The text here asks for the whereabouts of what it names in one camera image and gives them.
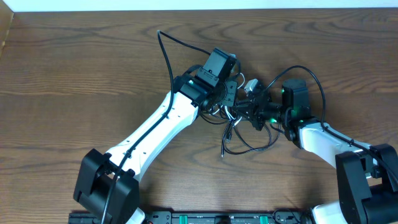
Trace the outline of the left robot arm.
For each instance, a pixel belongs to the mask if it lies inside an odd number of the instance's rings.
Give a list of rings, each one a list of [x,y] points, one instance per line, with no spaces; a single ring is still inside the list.
[[[236,57],[215,48],[204,65],[194,65],[172,80],[156,111],[130,136],[102,154],[92,149],[81,162],[73,198],[105,223],[142,223],[139,182],[165,146],[212,108],[226,92]]]

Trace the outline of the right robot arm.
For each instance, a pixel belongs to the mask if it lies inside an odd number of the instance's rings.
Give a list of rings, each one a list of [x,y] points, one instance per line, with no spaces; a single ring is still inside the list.
[[[397,221],[397,152],[388,144],[355,141],[311,113],[304,80],[282,84],[282,103],[274,103],[257,79],[244,87],[246,100],[235,112],[256,129],[278,124],[298,148],[336,169],[338,201],[312,208],[313,223],[394,223]]]

